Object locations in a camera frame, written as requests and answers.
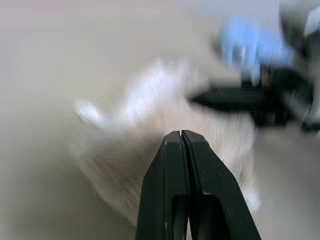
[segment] floor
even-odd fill
[[[74,101],[105,103],[157,57],[187,57],[217,82],[237,79],[213,53],[212,39],[228,14],[241,8],[228,13],[226,3],[216,1],[223,10],[215,10],[219,15],[213,18],[215,12],[204,15],[201,8],[191,14],[190,5],[181,8],[181,1],[169,0],[5,2],[0,7],[1,239],[133,240],[135,229],[100,200],[70,160],[66,143],[77,122]],[[243,8],[243,15],[253,13],[258,19],[253,8]],[[270,25],[267,14],[261,22],[276,32],[277,10],[270,14]],[[258,132],[263,205],[254,219],[262,239],[318,239],[319,147],[319,138],[295,127]]]

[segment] black tool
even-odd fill
[[[144,176],[136,240],[260,240],[239,185],[202,135],[164,137]]]
[[[264,67],[257,86],[249,78],[241,87],[212,87],[191,101],[220,112],[249,112],[258,127],[284,127],[291,120],[305,130],[319,130],[318,122],[308,122],[313,103],[313,86],[292,69]]]

